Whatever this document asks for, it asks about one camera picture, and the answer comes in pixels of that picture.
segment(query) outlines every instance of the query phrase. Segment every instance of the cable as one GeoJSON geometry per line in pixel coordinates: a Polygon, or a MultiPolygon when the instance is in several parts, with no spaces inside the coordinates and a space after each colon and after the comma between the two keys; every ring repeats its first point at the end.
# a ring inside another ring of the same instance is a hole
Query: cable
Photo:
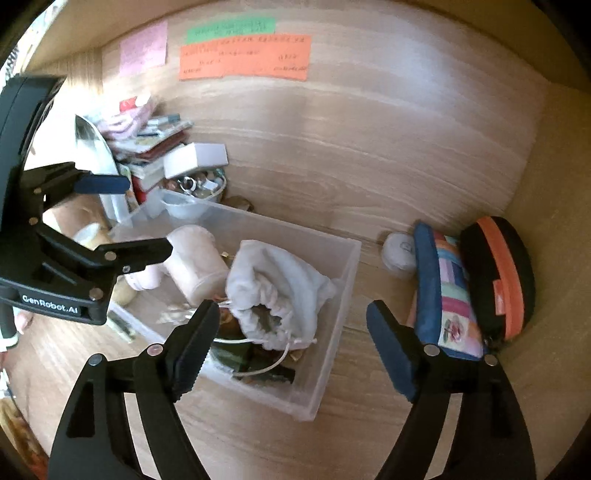
{"type": "MultiPolygon", "coordinates": [[[[232,376],[233,377],[239,377],[239,378],[242,378],[242,377],[254,377],[255,375],[260,375],[260,374],[267,373],[268,371],[273,370],[275,367],[279,366],[279,364],[281,364],[282,361],[286,359],[287,354],[290,351],[291,344],[292,343],[299,343],[298,340],[295,340],[294,342],[291,342],[290,341],[291,332],[287,332],[287,338],[288,339],[287,339],[287,345],[285,346],[285,350],[283,350],[283,354],[281,355],[281,357],[279,358],[279,360],[277,360],[277,362],[275,362],[272,365],[269,365],[268,367],[261,368],[260,370],[254,370],[252,372],[234,372],[234,373],[232,373],[232,376]]],[[[243,339],[240,339],[240,340],[228,340],[228,339],[225,339],[225,338],[216,338],[213,341],[216,342],[216,343],[228,343],[230,345],[237,344],[237,343],[251,343],[251,342],[254,342],[253,339],[251,339],[251,338],[243,338],[243,339]]]]}
{"type": "Polygon", "coordinates": [[[260,375],[260,374],[264,374],[267,373],[269,370],[273,370],[275,367],[277,367],[283,360],[285,360],[285,357],[287,357],[287,352],[290,351],[290,344],[289,342],[287,343],[287,345],[285,346],[285,350],[283,350],[283,355],[281,355],[281,358],[275,362],[272,365],[269,365],[266,368],[261,368],[260,370],[255,370],[253,372],[234,372],[232,374],[232,376],[234,377],[253,377],[254,375],[260,375]]]}
{"type": "Polygon", "coordinates": [[[228,343],[229,345],[234,345],[236,343],[252,343],[252,339],[250,339],[250,338],[242,338],[240,340],[230,340],[227,338],[214,338],[213,341],[216,343],[228,343]]]}

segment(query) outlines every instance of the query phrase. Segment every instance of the orange paper note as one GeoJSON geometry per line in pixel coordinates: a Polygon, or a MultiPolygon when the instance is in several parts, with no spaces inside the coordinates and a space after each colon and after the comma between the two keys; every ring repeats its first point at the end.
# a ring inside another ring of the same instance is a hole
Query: orange paper note
{"type": "Polygon", "coordinates": [[[256,75],[306,80],[309,35],[240,35],[181,47],[180,79],[256,75]]]}

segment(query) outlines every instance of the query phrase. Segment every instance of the white drawstring bag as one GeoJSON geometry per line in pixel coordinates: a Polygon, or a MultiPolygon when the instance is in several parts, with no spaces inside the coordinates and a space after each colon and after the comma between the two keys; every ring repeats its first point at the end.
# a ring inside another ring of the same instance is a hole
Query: white drawstring bag
{"type": "Polygon", "coordinates": [[[240,243],[226,283],[229,308],[242,333],[266,350],[279,351],[314,343],[318,312],[336,290],[301,258],[257,240],[240,243]],[[257,305],[281,320],[264,328],[252,311],[257,305]]]}

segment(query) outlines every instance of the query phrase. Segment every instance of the green sticky note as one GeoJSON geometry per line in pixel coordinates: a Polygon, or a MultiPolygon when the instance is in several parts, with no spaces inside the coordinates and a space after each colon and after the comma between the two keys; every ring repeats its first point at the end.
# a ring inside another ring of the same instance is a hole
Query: green sticky note
{"type": "Polygon", "coordinates": [[[258,33],[275,33],[275,19],[270,17],[247,17],[208,23],[189,30],[187,32],[187,44],[214,40],[215,38],[258,33]]]}

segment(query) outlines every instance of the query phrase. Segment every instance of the cardboard box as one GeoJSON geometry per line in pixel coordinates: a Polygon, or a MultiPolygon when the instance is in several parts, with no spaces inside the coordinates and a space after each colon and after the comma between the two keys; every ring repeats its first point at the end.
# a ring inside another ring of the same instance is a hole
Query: cardboard box
{"type": "Polygon", "coordinates": [[[221,143],[190,143],[168,152],[164,157],[164,175],[168,179],[228,164],[226,145],[221,143]]]}

